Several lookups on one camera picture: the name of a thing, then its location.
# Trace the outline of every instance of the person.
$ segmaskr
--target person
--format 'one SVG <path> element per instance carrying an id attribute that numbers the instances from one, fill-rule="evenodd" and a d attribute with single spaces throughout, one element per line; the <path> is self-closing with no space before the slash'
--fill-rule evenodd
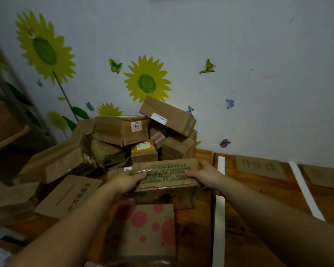
<path id="1" fill-rule="evenodd" d="M 334 266 L 334 226 L 264 196 L 221 174 L 206 161 L 188 177 L 223 195 L 245 222 L 288 266 Z M 121 173 L 22 250 L 8 267 L 82 266 L 109 206 L 145 174 Z"/>

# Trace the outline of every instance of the sunflower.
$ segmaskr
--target sunflower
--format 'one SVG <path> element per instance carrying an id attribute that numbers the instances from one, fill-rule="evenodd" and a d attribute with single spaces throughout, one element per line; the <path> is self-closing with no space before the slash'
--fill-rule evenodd
<path id="1" fill-rule="evenodd" d="M 170 91 L 171 89 L 166 86 L 166 84 L 171 84 L 169 80 L 163 77 L 167 74 L 167 71 L 160 71 L 163 67 L 163 63 L 158 63 L 160 60 L 153 62 L 152 57 L 147 61 L 146 55 L 138 58 L 138 65 L 132 61 L 134 67 L 129 65 L 130 70 L 133 74 L 124 73 L 129 79 L 124 82 L 127 83 L 126 88 L 131 91 L 129 96 L 136 99 L 140 99 L 142 103 L 146 96 L 149 95 L 158 100 L 164 100 L 168 98 L 165 91 Z"/>
<path id="2" fill-rule="evenodd" d="M 107 102 L 102 103 L 97 109 L 96 112 L 99 113 L 99 116 L 120 116 L 123 113 L 123 111 L 119 111 L 119 107 L 114 108 L 112 103 L 108 104 Z"/>
<path id="3" fill-rule="evenodd" d="M 55 128 L 61 129 L 61 130 L 66 130 L 67 129 L 67 122 L 66 122 L 66 120 L 58 112 L 49 111 L 47 113 L 47 116 L 49 118 L 49 122 Z"/>
<path id="4" fill-rule="evenodd" d="M 46 24 L 42 14 L 39 22 L 32 11 L 29 14 L 23 12 L 23 17 L 17 15 L 19 21 L 16 21 L 16 26 L 19 30 L 16 31 L 16 38 L 21 42 L 20 48 L 26 51 L 22 56 L 28 60 L 28 65 L 35 66 L 44 79 L 50 77 L 53 84 L 55 78 L 59 82 L 67 82 L 66 76 L 73 78 L 72 74 L 75 74 L 71 69 L 76 65 L 71 61 L 74 57 L 70 54 L 72 48 L 63 46 L 64 36 L 54 36 L 52 22 Z"/>

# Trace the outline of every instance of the wall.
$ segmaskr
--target wall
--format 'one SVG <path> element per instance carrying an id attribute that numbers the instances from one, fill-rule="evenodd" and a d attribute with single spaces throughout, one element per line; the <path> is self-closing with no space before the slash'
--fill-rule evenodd
<path id="1" fill-rule="evenodd" d="M 0 0 L 0 47 L 33 104 L 74 121 L 57 82 L 22 56 L 15 21 L 30 10 L 72 47 L 63 88 L 90 117 L 105 102 L 138 114 L 124 73 L 146 54 L 168 72 L 166 102 L 194 108 L 198 148 L 334 167 L 334 0 Z M 199 74 L 208 58 L 215 72 Z"/>

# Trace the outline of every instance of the white stripe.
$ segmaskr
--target white stripe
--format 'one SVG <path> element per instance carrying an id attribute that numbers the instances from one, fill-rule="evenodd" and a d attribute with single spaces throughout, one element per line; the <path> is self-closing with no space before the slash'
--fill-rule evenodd
<path id="1" fill-rule="evenodd" d="M 306 199 L 306 202 L 308 204 L 309 209 L 312 212 L 312 215 L 320 220 L 325 221 L 324 216 L 322 214 L 322 212 L 319 210 L 316 202 L 314 201 L 314 198 L 311 194 L 311 192 L 309 191 L 309 188 L 306 184 L 306 181 L 303 178 L 303 175 L 300 171 L 300 169 L 298 168 L 298 165 L 296 162 L 290 161 L 288 162 L 289 165 L 291 166 L 291 169 L 293 171 L 293 174 L 297 180 L 297 183 L 299 185 L 299 188 L 302 191 L 303 197 Z"/>
<path id="2" fill-rule="evenodd" d="M 225 157 L 218 157 L 218 171 L 225 174 Z M 214 217 L 213 267 L 224 267 L 225 254 L 225 198 L 216 196 Z"/>

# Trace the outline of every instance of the wooden surface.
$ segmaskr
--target wooden surface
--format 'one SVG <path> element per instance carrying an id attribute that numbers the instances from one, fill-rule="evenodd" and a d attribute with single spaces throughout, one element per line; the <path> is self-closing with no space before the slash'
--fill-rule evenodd
<path id="1" fill-rule="evenodd" d="M 196 159 L 204 159 L 212 164 L 212 152 L 197 149 Z M 122 199 L 110 208 L 90 248 L 88 260 L 99 262 L 111 212 L 116 205 L 127 203 L 126 199 Z M 175 211 L 177 266 L 210 266 L 210 205 L 211 193 L 201 192 L 196 200 L 195 208 Z M 38 220 L 12 225 L 9 228 L 33 240 L 42 235 L 57 221 L 53 218 L 40 217 Z"/>
<path id="2" fill-rule="evenodd" d="M 17 134 L 11 136 L 10 138 L 5 139 L 4 141 L 0 142 L 0 148 L 8 145 L 9 143 L 12 143 L 14 140 L 22 137 L 23 135 L 27 134 L 30 131 L 30 128 L 28 126 L 25 126 L 23 130 L 18 132 Z"/>
<path id="3" fill-rule="evenodd" d="M 238 172 L 236 171 L 235 156 L 227 154 L 214 154 L 216 168 L 218 168 L 218 156 L 225 157 L 226 175 L 263 195 L 274 197 L 280 202 L 311 214 L 287 163 L 281 163 L 287 180 L 280 180 Z M 253 233 L 228 202 L 225 203 L 225 266 L 285 266 Z"/>
<path id="4" fill-rule="evenodd" d="M 334 225 L 334 188 L 312 184 L 302 166 L 299 167 L 306 184 L 325 220 Z"/>

